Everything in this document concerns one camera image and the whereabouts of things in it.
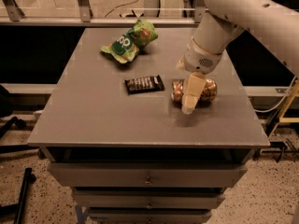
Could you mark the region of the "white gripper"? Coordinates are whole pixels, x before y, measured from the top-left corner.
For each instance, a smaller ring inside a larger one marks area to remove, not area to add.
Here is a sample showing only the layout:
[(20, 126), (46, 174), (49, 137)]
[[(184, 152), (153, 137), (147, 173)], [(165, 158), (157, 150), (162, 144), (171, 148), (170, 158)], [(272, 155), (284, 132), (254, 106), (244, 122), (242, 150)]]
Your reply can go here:
[(176, 64), (176, 68), (179, 71), (185, 71), (186, 69), (189, 72), (193, 72), (183, 82), (181, 110), (185, 115), (190, 115), (194, 111), (206, 85), (205, 75), (211, 73), (216, 68), (221, 57), (222, 54), (216, 55), (204, 51), (195, 43), (193, 38), (187, 44), (183, 56)]

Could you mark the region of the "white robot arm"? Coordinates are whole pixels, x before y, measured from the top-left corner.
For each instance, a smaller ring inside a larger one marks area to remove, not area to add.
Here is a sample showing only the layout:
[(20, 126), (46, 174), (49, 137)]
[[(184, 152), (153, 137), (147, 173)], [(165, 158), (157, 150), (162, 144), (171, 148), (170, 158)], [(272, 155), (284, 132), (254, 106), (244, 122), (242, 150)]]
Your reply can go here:
[(181, 110), (190, 115), (206, 85), (206, 75), (227, 45), (243, 32), (253, 35), (281, 63), (299, 75), (299, 13), (272, 0), (204, 0), (199, 26), (178, 61), (190, 73), (183, 81)]

